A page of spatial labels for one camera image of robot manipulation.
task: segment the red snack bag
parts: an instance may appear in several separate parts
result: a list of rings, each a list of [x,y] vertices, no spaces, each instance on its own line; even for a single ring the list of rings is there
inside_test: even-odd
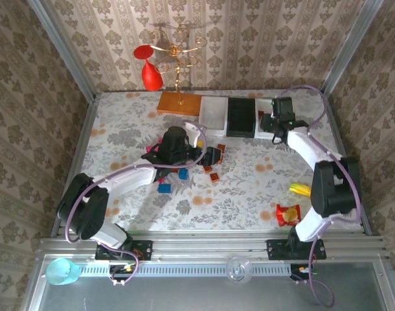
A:
[[[280,227],[284,225],[297,225],[301,221],[300,205],[282,207],[276,205],[276,219]]]

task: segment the wall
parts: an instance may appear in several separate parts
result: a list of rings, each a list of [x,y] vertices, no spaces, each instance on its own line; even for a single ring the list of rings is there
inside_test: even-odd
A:
[[[179,23],[208,40],[181,73],[194,89],[320,87],[364,0],[44,0],[96,91],[143,89],[142,44],[179,43]],[[164,54],[158,54],[160,60]],[[174,86],[174,74],[164,76]]]
[[[332,96],[347,151],[361,160],[365,209],[395,269],[395,1],[383,3]]]
[[[86,108],[27,2],[0,0],[0,310],[19,310]]]

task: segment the floral tablecloth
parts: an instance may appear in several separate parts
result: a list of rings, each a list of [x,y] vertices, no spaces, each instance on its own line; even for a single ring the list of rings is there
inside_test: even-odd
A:
[[[279,90],[196,91],[192,93],[271,98]],[[297,119],[310,123],[322,109],[318,94],[307,90],[288,93]],[[82,171],[90,176],[126,166],[146,153],[172,125],[197,117],[158,114],[161,92],[104,93],[91,132]],[[317,138],[336,150],[327,117],[314,130]],[[129,230],[174,229],[278,229],[276,204],[299,204],[304,216],[310,200],[290,192],[291,183],[311,185],[313,172],[307,163],[283,144],[267,139],[224,137],[209,139],[209,146],[226,145],[221,165],[214,165],[220,181],[212,183],[202,167],[189,170],[188,180],[171,173],[166,182],[171,194],[159,194],[158,183],[127,193],[109,203],[106,217]],[[334,228],[358,230],[360,225],[335,224]]]

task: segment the blue cup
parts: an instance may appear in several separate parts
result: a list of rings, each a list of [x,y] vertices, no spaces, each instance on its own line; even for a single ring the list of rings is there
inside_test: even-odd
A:
[[[73,283],[78,280],[80,275],[80,267],[65,258],[58,258],[52,261],[45,272],[48,283],[52,285]]]

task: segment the wire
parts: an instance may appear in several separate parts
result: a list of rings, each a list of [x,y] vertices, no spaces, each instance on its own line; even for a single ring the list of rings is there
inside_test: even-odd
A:
[[[74,217],[75,211],[76,211],[76,209],[78,207],[78,204],[80,204],[80,202],[82,201],[84,196],[89,191],[91,191],[93,188],[95,188],[95,187],[97,187],[97,186],[99,186],[99,185],[101,185],[101,184],[113,179],[114,177],[117,177],[117,176],[119,176],[121,174],[129,172],[130,170],[136,170],[138,168],[146,168],[146,167],[154,167],[154,168],[188,168],[188,167],[194,166],[196,163],[198,163],[205,156],[206,150],[207,150],[207,140],[206,140],[205,133],[203,133],[203,130],[195,122],[192,122],[192,121],[189,121],[189,120],[185,120],[185,122],[190,123],[191,125],[194,125],[199,130],[200,135],[202,136],[203,146],[202,146],[202,153],[201,153],[201,155],[195,161],[193,161],[192,163],[185,164],[185,165],[163,165],[163,164],[156,165],[156,164],[151,164],[151,163],[150,164],[139,164],[139,165],[136,165],[136,166],[131,165],[129,167],[123,168],[122,170],[119,170],[117,172],[111,173],[110,175],[108,175],[108,176],[106,176],[106,177],[104,177],[104,178],[92,183],[90,186],[88,186],[87,188],[85,188],[81,192],[80,196],[75,200],[74,205],[72,206],[71,210],[69,211],[67,223],[65,225],[65,239],[68,241],[68,243],[75,243],[75,242],[79,241],[79,239],[80,239],[79,237],[76,237],[75,239],[71,239],[71,237],[69,236],[69,230],[71,228],[71,222],[73,220],[73,217]],[[135,259],[136,265],[135,265],[135,269],[134,269],[133,273],[126,280],[124,280],[122,282],[122,284],[124,284],[125,282],[128,282],[137,273],[137,270],[139,269],[139,259],[137,258],[137,256],[134,253],[130,252],[130,251],[124,251],[124,250],[121,250],[121,249],[111,248],[111,247],[106,246],[106,245],[101,244],[101,243],[100,243],[100,245],[102,247],[108,249],[109,251],[117,252],[117,253],[125,253],[125,254],[128,254],[128,255],[132,256]]]
[[[332,218],[330,218],[328,220],[328,223],[325,224],[323,226],[323,228],[317,233],[317,236],[315,237],[313,244],[311,245],[311,249],[310,249],[310,255],[308,258],[308,278],[310,279],[310,288],[311,291],[313,292],[314,298],[322,305],[325,306],[326,308],[332,308],[335,304],[335,296],[334,293],[332,292],[332,290],[330,289],[329,286],[327,286],[325,283],[321,282],[321,281],[316,281],[313,280],[313,272],[312,272],[312,265],[313,265],[313,255],[314,255],[314,247],[319,239],[319,236],[321,236],[325,230],[327,230],[327,228],[331,225],[331,223],[333,223],[334,221],[340,221],[340,222],[347,222],[350,224],[356,224],[356,223],[360,223],[361,221],[361,202],[360,202],[360,197],[359,197],[359,193],[357,191],[356,186],[354,185],[353,179],[351,178],[351,176],[349,175],[349,173],[347,172],[347,170],[344,168],[344,166],[340,163],[340,161],[330,152],[329,149],[327,149],[326,147],[324,147],[318,140],[316,140],[316,138],[314,138],[314,136],[311,134],[311,129],[324,117],[324,115],[326,114],[326,106],[330,105],[330,103],[328,102],[327,97],[316,87],[310,86],[308,84],[302,84],[299,86],[293,86],[290,89],[285,90],[284,92],[282,92],[281,95],[283,95],[284,93],[287,93],[288,91],[292,90],[292,89],[312,89],[313,91],[316,91],[322,99],[322,105],[323,105],[323,111],[320,114],[320,116],[315,119],[308,127],[307,127],[307,135],[308,137],[311,139],[311,141],[313,141],[313,143],[315,143],[316,146],[318,146],[324,153],[326,153],[328,155],[328,157],[330,159],[332,159],[335,164],[339,167],[339,169],[341,170],[341,172],[343,173],[343,175],[345,176],[345,178],[347,179],[347,182],[353,192],[353,196],[354,196],[354,201],[355,201],[355,207],[356,207],[356,218],[354,220],[349,220],[349,219],[345,219],[339,216],[334,216]],[[332,296],[332,302],[330,304],[326,304],[324,303],[317,295],[317,293],[315,292],[315,288],[313,285],[313,282],[316,282],[317,284],[321,284],[322,286],[324,286],[331,294]]]

